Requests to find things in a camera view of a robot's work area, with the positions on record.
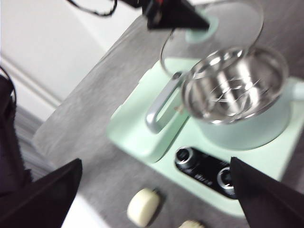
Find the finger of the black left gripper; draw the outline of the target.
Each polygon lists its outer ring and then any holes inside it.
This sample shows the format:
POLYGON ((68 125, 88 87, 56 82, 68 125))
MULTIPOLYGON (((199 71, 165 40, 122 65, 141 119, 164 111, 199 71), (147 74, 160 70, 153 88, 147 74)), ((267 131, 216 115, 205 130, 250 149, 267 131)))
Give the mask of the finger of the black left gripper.
POLYGON ((207 30, 209 22, 196 11, 188 0, 163 0, 161 28, 207 30))

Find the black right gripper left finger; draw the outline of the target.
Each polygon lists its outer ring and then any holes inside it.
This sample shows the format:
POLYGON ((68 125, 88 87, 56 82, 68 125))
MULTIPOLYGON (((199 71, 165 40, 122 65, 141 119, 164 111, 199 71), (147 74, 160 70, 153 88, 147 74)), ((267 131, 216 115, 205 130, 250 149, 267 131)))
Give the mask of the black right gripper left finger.
POLYGON ((59 228, 76 197, 82 178, 77 158, 0 199, 2 228, 59 228))

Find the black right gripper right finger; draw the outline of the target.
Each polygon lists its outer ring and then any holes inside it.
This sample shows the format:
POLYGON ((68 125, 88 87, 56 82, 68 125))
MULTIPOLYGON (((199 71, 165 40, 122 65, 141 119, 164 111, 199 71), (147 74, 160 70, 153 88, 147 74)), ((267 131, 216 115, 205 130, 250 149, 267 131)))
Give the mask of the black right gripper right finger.
POLYGON ((237 199, 251 228, 302 228, 304 195, 237 157, 230 159, 237 199))

